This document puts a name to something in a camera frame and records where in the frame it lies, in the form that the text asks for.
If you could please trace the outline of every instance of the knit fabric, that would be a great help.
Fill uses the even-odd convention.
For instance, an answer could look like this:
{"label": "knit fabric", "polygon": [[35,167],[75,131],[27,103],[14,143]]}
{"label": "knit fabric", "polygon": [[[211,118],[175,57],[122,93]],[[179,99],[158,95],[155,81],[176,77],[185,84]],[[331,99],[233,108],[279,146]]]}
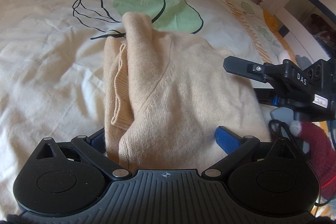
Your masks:
{"label": "knit fabric", "polygon": [[311,122],[293,121],[290,131],[310,145],[311,163],[319,178],[321,196],[325,199],[336,193],[336,151],[325,132]]}
{"label": "knit fabric", "polygon": [[269,141],[249,80],[226,73],[224,57],[202,37],[160,32],[144,14],[126,13],[126,39],[105,44],[105,138],[108,157],[131,172],[202,172],[224,156],[214,133]]}

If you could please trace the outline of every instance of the ribbed black surface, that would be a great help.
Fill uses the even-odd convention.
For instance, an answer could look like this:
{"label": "ribbed black surface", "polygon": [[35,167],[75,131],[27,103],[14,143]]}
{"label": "ribbed black surface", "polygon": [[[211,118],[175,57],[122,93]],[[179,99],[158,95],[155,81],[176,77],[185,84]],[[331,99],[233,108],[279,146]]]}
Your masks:
{"label": "ribbed black surface", "polygon": [[62,218],[24,213],[23,217],[45,224],[305,224],[312,219],[309,213],[270,218],[249,212],[229,197],[220,182],[204,180],[195,170],[139,170],[134,178],[113,182],[98,203],[81,213]]}

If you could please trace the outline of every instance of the leaf pattern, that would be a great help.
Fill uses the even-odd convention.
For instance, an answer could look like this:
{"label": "leaf pattern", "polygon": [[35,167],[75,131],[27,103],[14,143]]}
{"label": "leaf pattern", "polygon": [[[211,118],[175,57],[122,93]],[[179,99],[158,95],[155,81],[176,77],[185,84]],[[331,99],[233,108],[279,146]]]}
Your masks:
{"label": "leaf pattern", "polygon": [[242,2],[241,2],[241,7],[242,7],[243,10],[244,10],[245,12],[247,12],[248,14],[255,15],[254,10],[252,9],[251,5],[249,5],[248,3],[242,1]]}
{"label": "leaf pattern", "polygon": [[163,7],[163,13],[153,22],[153,27],[157,30],[194,33],[203,25],[198,12],[185,0],[113,0],[113,8],[120,16],[126,12],[139,12],[154,18]]}
{"label": "leaf pattern", "polygon": [[267,30],[261,26],[258,26],[259,33],[265,37],[267,41],[272,41],[273,37],[267,32]]}

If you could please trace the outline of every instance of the bed sheet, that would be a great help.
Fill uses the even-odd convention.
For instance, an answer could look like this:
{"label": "bed sheet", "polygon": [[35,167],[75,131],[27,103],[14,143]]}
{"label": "bed sheet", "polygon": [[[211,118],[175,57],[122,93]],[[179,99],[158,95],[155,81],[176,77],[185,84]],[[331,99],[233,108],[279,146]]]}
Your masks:
{"label": "bed sheet", "polygon": [[123,33],[130,10],[254,62],[278,63],[283,49],[248,0],[0,0],[0,219],[19,213],[12,186],[43,137],[68,141],[104,126],[105,38]]}

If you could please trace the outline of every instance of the crosshair symbol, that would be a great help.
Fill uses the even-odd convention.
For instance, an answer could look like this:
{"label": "crosshair symbol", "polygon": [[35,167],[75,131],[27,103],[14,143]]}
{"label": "crosshair symbol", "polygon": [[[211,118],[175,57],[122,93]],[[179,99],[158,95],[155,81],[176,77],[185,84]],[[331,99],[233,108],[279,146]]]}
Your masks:
{"label": "crosshair symbol", "polygon": [[162,176],[165,177],[165,178],[168,178],[168,177],[171,176],[171,173],[164,172],[164,173],[162,174]]}

